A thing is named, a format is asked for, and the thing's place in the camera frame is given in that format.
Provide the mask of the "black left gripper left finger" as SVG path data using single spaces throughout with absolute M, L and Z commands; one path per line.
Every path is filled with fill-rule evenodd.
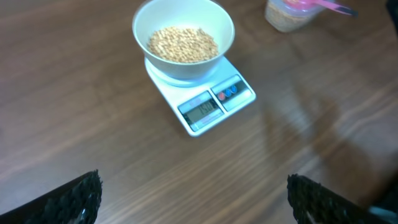
M 94 224 L 102 192 L 98 170 L 93 170 L 2 214 L 1 223 Z

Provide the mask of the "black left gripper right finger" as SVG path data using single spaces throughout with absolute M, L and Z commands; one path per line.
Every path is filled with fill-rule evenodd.
M 297 223 L 388 224 L 394 212 L 386 208 L 364 210 L 304 175 L 287 178 L 287 200 Z

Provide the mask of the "pink plastic measuring scoop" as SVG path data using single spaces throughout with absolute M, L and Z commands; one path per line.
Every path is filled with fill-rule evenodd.
M 358 12 L 335 2 L 327 1 L 327 0 L 285 0 L 285 3 L 292 8 L 304 10 L 315 7 L 316 5 L 325 7 L 332 11 L 338 12 L 340 14 L 346 14 L 349 16 L 357 16 Z

